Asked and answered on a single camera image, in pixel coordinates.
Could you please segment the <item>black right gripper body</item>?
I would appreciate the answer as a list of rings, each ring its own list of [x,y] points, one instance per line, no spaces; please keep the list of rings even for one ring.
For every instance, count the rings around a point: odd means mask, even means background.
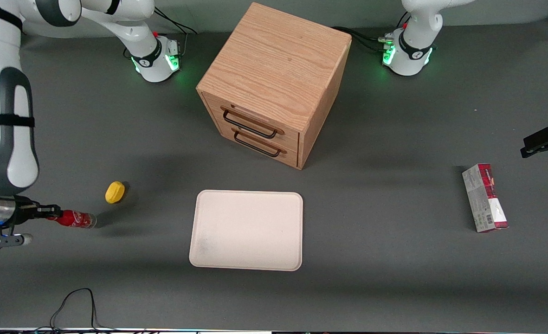
[[[0,199],[0,228],[10,228],[34,218],[40,203],[22,195]]]

